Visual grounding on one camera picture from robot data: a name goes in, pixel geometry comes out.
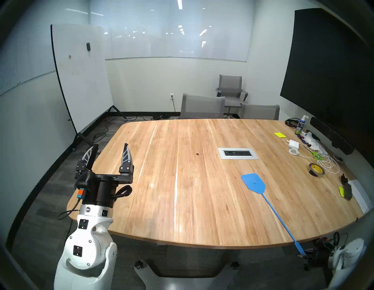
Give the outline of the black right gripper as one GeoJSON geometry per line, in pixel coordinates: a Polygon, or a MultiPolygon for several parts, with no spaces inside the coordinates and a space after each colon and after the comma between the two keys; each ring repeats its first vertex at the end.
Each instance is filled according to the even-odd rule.
{"type": "Polygon", "coordinates": [[[297,254],[297,257],[304,259],[303,269],[309,271],[312,267],[328,267],[328,260],[331,254],[329,247],[314,247],[304,250],[304,254],[297,254]]]}

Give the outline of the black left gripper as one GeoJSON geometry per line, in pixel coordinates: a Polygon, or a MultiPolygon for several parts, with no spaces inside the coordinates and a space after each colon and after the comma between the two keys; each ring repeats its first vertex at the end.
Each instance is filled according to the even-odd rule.
{"type": "Polygon", "coordinates": [[[130,186],[134,173],[132,155],[128,143],[125,143],[119,167],[120,175],[83,172],[92,170],[98,152],[99,145],[94,144],[87,149],[76,166],[76,172],[82,173],[82,189],[85,191],[82,204],[113,208],[118,198],[127,197],[132,193],[130,186]]]}

